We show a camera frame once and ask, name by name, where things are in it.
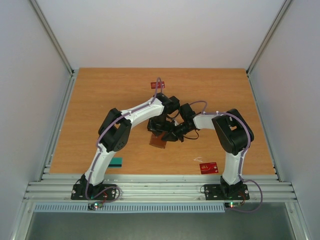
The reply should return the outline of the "brown leather card holder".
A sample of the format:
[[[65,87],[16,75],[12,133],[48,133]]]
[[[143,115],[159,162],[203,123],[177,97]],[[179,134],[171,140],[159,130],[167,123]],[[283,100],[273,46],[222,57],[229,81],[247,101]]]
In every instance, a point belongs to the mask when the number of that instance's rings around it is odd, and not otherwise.
[[[149,145],[159,149],[165,149],[167,142],[163,141],[162,137],[163,137],[163,134],[160,134],[160,135],[152,134],[149,141]]]

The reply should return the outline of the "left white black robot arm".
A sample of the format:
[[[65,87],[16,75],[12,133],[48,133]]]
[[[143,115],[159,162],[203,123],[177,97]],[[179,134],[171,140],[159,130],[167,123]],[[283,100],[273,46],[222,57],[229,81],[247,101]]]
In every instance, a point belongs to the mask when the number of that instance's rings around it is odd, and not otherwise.
[[[156,137],[164,135],[175,126],[167,120],[167,116],[179,107],[180,101],[175,96],[167,97],[157,93],[133,108],[122,111],[111,109],[98,130],[94,159],[80,179],[83,196],[89,200],[102,194],[105,172],[116,152],[126,146],[134,127],[148,120],[148,131]]]

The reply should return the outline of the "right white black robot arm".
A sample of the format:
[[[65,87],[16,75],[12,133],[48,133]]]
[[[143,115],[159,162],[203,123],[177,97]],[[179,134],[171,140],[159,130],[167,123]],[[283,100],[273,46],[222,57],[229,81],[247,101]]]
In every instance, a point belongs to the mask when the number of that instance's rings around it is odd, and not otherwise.
[[[196,113],[185,103],[178,109],[183,122],[176,125],[173,120],[164,128],[163,142],[183,142],[186,134],[202,129],[214,130],[225,151],[225,167],[220,177],[219,191],[225,198],[234,197],[243,187],[243,165],[245,155],[254,140],[254,134],[239,111]]]

